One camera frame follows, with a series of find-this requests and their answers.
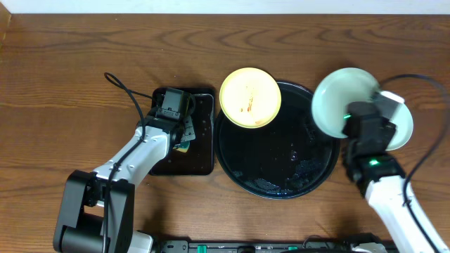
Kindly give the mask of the black round tray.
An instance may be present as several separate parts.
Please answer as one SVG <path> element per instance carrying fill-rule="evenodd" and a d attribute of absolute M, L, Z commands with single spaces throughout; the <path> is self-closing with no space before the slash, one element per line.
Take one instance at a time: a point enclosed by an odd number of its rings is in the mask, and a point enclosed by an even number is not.
<path fill-rule="evenodd" d="M 223 112 L 214 123 L 214 149 L 229 178 L 246 191 L 269 199 L 300 197 L 333 172 L 340 142 L 324 134 L 311 115 L 313 93 L 279 81 L 281 108 L 266 126 L 246 129 Z"/>

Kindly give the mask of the light blue plate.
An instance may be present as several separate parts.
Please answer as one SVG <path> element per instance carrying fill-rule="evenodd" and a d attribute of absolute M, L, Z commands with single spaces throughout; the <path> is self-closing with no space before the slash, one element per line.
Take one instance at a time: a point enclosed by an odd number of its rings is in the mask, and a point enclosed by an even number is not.
<path fill-rule="evenodd" d="M 346 67 L 326 76 L 317 86 L 311 114 L 316 126 L 333 138 L 346 138 L 343 134 L 347 118 L 347 105 L 352 102 L 368 102 L 379 83 L 369 72 Z"/>
<path fill-rule="evenodd" d="M 395 106 L 392 113 L 388 113 L 390 122 L 396 125 L 396 132 L 393 135 L 387 150 L 396 150 L 408 143 L 413 133 L 413 117 L 405 105 L 405 100 L 401 96 L 390 91 L 381 91 L 380 95 L 386 98 L 387 101 L 382 104 L 387 104 L 388 108 Z"/>

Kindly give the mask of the black rectangular water tray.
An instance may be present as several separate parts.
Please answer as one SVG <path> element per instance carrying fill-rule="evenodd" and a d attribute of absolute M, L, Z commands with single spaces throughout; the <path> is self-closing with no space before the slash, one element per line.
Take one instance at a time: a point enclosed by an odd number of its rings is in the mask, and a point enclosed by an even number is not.
<path fill-rule="evenodd" d="M 195 96 L 196 109 L 192 119 L 196 138 L 190 141 L 186 153 L 170 151 L 151 169 L 149 174 L 152 176 L 204 176 L 213 170 L 214 90 L 207 87 L 181 90 Z"/>

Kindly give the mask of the yellow plate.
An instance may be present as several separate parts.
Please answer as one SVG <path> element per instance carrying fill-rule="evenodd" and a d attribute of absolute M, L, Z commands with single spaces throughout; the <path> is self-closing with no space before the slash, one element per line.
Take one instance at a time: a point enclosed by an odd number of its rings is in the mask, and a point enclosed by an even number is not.
<path fill-rule="evenodd" d="M 275 119 L 281 108 L 281 90 L 269 73 L 244 67 L 222 82 L 219 102 L 221 111 L 235 125 L 256 129 Z"/>

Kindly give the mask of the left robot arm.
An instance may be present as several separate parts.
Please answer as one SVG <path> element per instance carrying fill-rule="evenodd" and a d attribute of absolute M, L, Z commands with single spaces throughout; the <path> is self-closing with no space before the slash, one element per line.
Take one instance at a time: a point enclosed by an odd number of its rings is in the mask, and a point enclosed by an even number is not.
<path fill-rule="evenodd" d="M 181 143 L 195 97 L 168 88 L 162 105 L 142 115 L 131 140 L 92 172 L 67 178 L 53 237 L 57 252 L 151 252 L 153 238 L 134 230 L 135 190 Z"/>

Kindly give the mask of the green yellow sponge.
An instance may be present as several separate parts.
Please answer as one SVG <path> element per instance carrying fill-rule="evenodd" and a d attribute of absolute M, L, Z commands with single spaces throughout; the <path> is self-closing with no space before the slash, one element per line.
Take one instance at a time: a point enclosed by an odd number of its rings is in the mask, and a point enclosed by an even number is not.
<path fill-rule="evenodd" d="M 179 151 L 181 153 L 186 153 L 190 147 L 189 141 L 181 142 L 180 144 L 177 144 L 174 146 L 174 150 Z"/>

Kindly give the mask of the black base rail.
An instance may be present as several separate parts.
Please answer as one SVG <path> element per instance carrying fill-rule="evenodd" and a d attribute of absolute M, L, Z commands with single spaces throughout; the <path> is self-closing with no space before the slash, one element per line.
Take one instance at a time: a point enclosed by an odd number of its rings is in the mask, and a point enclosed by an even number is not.
<path fill-rule="evenodd" d="M 170 238 L 155 241 L 151 251 L 154 253 L 399 252 L 392 241 L 381 240 L 372 233 L 360 233 L 341 239 L 310 235 L 302 241 L 199 241 Z"/>

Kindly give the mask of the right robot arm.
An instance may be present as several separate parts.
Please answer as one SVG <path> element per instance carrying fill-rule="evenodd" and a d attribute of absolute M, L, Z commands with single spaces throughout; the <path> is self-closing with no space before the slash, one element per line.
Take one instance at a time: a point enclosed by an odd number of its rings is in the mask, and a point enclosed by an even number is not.
<path fill-rule="evenodd" d="M 389 91 L 374 93 L 369 102 L 349 103 L 344 117 L 348 144 L 343 163 L 399 252 L 448 252 L 418 203 L 410 178 L 387 152 L 397 130 L 390 120 L 403 105 L 404 99 Z"/>

